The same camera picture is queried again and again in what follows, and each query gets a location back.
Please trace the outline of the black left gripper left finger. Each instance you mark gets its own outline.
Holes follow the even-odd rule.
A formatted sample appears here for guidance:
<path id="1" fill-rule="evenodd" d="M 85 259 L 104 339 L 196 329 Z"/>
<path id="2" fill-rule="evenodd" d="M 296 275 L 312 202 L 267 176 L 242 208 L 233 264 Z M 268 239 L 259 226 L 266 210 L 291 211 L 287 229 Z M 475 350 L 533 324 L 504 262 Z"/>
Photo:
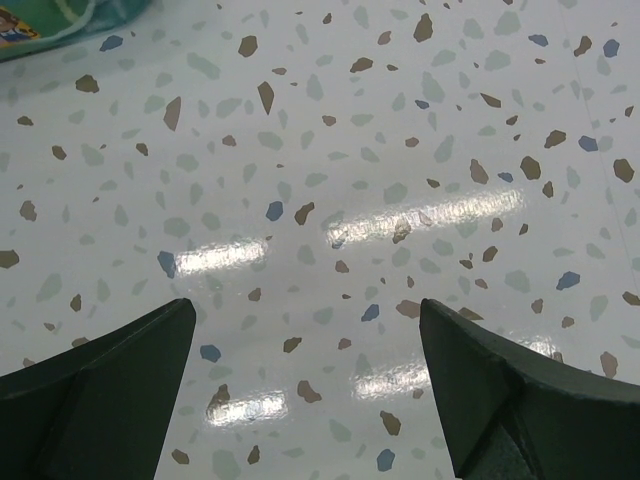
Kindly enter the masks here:
<path id="1" fill-rule="evenodd" d="M 195 325 L 175 299 L 2 376 L 2 478 L 153 478 Z"/>

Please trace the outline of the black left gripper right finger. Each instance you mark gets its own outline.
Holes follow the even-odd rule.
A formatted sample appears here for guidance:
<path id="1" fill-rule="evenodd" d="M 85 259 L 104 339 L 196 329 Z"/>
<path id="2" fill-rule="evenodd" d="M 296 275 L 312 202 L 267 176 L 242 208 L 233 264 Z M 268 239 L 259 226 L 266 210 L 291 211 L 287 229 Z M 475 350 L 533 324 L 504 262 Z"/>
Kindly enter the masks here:
<path id="1" fill-rule="evenodd" d="M 419 329 L 458 479 L 636 479 L 639 388 L 558 362 L 444 304 Z"/>

